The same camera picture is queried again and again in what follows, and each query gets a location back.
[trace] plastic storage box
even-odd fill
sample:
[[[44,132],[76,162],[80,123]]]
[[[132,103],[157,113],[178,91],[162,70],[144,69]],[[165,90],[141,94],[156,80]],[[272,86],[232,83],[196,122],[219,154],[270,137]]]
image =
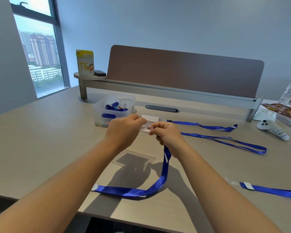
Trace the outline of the plastic storage box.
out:
[[[105,106],[120,102],[121,99],[132,99],[133,103],[127,111],[106,110]],[[127,117],[135,111],[136,98],[132,95],[109,93],[94,105],[94,124],[99,127],[108,127],[113,118]]]

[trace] white wall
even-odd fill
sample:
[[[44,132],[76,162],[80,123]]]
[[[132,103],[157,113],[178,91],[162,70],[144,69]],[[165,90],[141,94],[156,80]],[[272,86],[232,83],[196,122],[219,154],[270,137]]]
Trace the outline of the white wall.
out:
[[[71,86],[76,49],[107,71],[114,44],[265,62],[257,96],[291,82],[291,0],[57,0]]]
[[[0,0],[0,114],[37,100],[9,0]]]

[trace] plastic badge holder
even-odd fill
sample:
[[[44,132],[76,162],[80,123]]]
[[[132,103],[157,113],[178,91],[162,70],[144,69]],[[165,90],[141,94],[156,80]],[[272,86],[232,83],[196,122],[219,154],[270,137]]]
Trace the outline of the plastic badge holder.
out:
[[[119,102],[125,98],[132,103],[127,111],[106,110],[105,106]],[[108,127],[113,118],[127,117],[135,111],[136,98],[132,95],[109,93],[94,105],[94,124],[99,127]]]
[[[152,164],[156,158],[147,156],[144,154],[136,153],[130,150],[124,150],[122,153],[117,155],[111,163],[114,163],[119,166],[125,166],[125,165],[134,165],[134,166],[142,166],[146,167],[147,164]]]

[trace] desk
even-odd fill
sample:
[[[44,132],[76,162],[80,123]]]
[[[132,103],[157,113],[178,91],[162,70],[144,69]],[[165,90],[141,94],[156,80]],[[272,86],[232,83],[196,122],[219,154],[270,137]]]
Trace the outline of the desk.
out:
[[[74,87],[0,115],[0,196],[22,198],[103,138],[106,129],[94,125],[92,106],[109,92],[88,88],[89,99],[85,103],[80,99],[79,88]],[[144,95],[136,95],[136,100],[139,114],[203,125],[227,127],[238,124],[238,128],[228,135],[240,141],[266,146],[266,155],[256,155],[206,139],[185,139],[221,176],[231,181],[291,189],[291,139],[281,141],[270,133],[256,129],[256,121],[241,121],[245,109]],[[144,108],[148,102],[172,105],[181,112],[148,110]],[[278,124],[291,137],[291,128],[281,122]],[[179,129],[188,133],[226,135],[195,126],[179,125]],[[155,137],[141,132],[128,149],[156,160],[144,169],[140,168],[142,165],[138,160],[132,161],[133,166],[127,164],[121,167],[111,163],[97,184],[147,189],[157,180],[162,167],[163,147]],[[235,188],[283,232],[291,233],[291,199]],[[79,212],[169,232],[212,232],[175,158],[170,160],[168,180],[163,191],[155,196],[133,201],[90,192]]]

